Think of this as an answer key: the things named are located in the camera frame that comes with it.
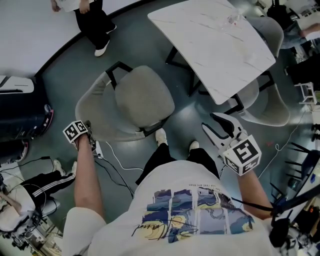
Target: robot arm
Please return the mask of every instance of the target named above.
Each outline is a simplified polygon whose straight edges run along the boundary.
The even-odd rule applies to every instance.
[[[260,163],[261,151],[252,135],[247,134],[240,122],[224,113],[211,113],[210,116],[218,122],[226,136],[221,136],[208,124],[202,123],[204,133],[217,147],[224,164],[238,175],[243,175]]]

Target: striped pants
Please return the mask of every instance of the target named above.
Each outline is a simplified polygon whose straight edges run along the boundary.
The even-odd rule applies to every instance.
[[[50,199],[51,194],[71,185],[75,177],[73,173],[61,176],[60,172],[56,170],[27,179],[21,185],[31,196],[35,207],[41,207],[45,203],[45,200]]]

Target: hand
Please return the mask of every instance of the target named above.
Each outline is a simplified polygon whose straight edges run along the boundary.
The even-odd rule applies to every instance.
[[[58,6],[56,0],[51,0],[51,8],[55,13],[57,13],[61,10],[61,8]]]
[[[308,32],[306,30],[301,30],[299,32],[300,37],[305,38],[308,35]]]
[[[81,0],[79,5],[79,10],[81,14],[86,14],[90,11],[90,3],[88,0]]]

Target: white t-shirt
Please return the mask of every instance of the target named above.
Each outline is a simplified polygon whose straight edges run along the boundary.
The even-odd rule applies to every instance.
[[[109,224],[90,209],[71,209],[62,256],[277,255],[270,222],[235,208],[203,165],[180,160],[149,173],[129,210]]]
[[[57,0],[57,4],[68,13],[79,9],[80,0]]]
[[[302,17],[297,20],[301,30],[305,30],[313,24],[320,23],[320,12],[315,12],[308,17]],[[307,40],[320,38],[320,31],[312,32],[306,36]]]
[[[22,185],[14,188],[7,196],[21,205],[20,214],[10,204],[4,206],[0,211],[0,230],[9,232],[13,231],[27,216],[32,216],[36,206]]]

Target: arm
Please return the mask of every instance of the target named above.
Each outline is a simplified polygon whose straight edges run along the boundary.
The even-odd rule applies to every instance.
[[[301,30],[300,36],[305,38],[309,34],[311,34],[313,32],[317,32],[317,31],[320,31],[320,23],[315,23],[315,24],[311,25],[310,27]]]
[[[57,13],[61,10],[61,8],[58,6],[56,0],[50,0],[51,1],[51,8],[52,10]]]
[[[90,3],[89,0],[81,0],[79,4],[79,11],[81,14],[86,14],[90,11]]]
[[[244,202],[272,208],[268,197],[253,170],[238,176],[239,188]],[[260,210],[243,204],[244,209],[261,220],[271,218],[270,211]]]
[[[17,201],[11,199],[9,196],[5,195],[4,193],[0,192],[0,197],[6,200],[15,210],[16,212],[21,215],[21,204]]]
[[[91,209],[103,218],[101,189],[87,135],[82,135],[77,143],[79,152],[74,186],[75,206]]]

